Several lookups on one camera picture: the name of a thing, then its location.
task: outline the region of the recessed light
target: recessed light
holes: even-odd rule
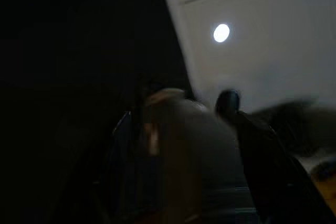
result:
[[[230,28],[225,24],[220,24],[214,31],[214,39],[218,43],[222,43],[226,41],[226,39],[229,37],[229,34]]]

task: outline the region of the white ceiling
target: white ceiling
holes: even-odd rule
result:
[[[167,0],[196,96],[236,88],[253,111],[284,99],[336,106],[336,0]],[[219,44],[217,25],[231,34]]]

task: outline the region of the ceiling light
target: ceiling light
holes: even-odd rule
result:
[[[230,28],[225,24],[220,24],[214,31],[214,39],[215,41],[222,43],[226,41],[227,37],[229,37]]]

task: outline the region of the dark background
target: dark background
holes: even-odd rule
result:
[[[139,80],[191,92],[165,0],[1,0],[0,222],[80,194]]]

